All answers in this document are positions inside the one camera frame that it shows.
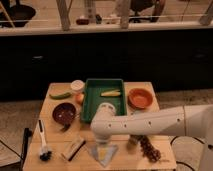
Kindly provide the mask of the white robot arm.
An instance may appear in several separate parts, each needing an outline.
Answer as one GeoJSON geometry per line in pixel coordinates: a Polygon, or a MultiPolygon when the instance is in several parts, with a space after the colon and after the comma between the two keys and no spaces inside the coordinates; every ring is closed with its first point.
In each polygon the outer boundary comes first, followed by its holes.
{"type": "Polygon", "coordinates": [[[91,125],[97,143],[112,135],[166,135],[205,139],[198,171],[213,171],[213,105],[191,105],[116,116],[110,103],[102,103],[91,125]]]}

